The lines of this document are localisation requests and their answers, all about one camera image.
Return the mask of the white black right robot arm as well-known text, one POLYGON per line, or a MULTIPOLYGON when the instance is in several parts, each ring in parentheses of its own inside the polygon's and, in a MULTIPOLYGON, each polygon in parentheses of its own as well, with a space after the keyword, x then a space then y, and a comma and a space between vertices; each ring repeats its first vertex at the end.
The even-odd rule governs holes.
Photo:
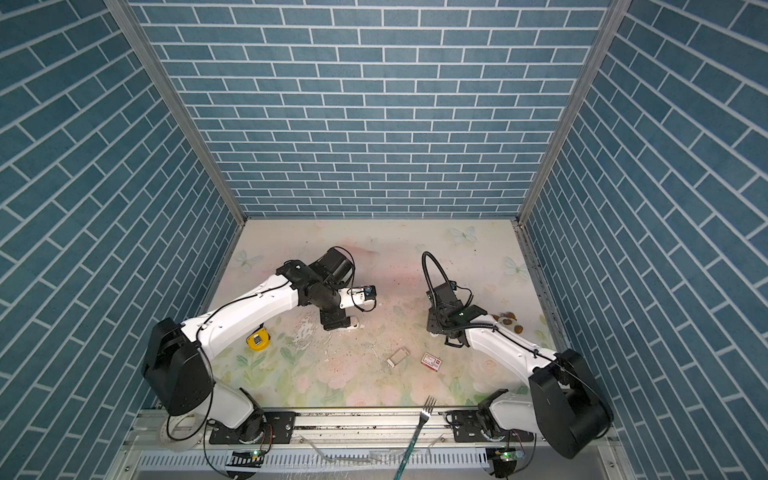
POLYGON ((572 459, 609 432, 614 413, 578 352, 539 346, 473 304, 472 297, 460 300, 460 286, 431 252, 421 254, 421 267, 430 302, 427 331, 443 336, 448 347, 488 355, 527 382, 526 394, 499 389, 478 404, 476 422, 486 437, 494 441, 528 432, 572 459))

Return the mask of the red white staple box sleeve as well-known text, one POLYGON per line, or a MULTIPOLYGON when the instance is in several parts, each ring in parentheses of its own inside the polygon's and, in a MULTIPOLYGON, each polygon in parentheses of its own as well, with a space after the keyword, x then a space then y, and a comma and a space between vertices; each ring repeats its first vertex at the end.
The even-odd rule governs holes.
POLYGON ((431 353, 425 352, 420 363, 428 369, 438 372, 441 368, 442 360, 431 353))

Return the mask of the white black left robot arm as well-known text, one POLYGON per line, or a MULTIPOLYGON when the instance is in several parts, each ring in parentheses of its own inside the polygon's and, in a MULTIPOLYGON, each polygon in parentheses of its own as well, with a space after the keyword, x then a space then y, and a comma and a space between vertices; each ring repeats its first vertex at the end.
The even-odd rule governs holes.
POLYGON ((200 415, 249 441, 262 428, 263 411, 250 394, 215 377, 213 359, 297 307, 316 307, 326 331, 351 327, 348 309, 377 304, 374 286, 353 286, 355 272, 352 256, 332 247, 310 264, 286 261, 260 285, 210 312, 183 322, 166 318, 151 331, 142 376, 169 416, 200 415))

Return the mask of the white staple box tray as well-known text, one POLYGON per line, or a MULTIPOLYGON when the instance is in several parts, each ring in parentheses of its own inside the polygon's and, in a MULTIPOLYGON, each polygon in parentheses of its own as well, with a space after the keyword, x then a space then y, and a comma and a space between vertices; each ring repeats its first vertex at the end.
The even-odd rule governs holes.
POLYGON ((405 347, 398 348, 394 353, 392 353, 387 359, 386 364, 390 368, 395 368, 400 363, 402 363, 405 359, 407 359, 410 355, 410 352, 405 347))

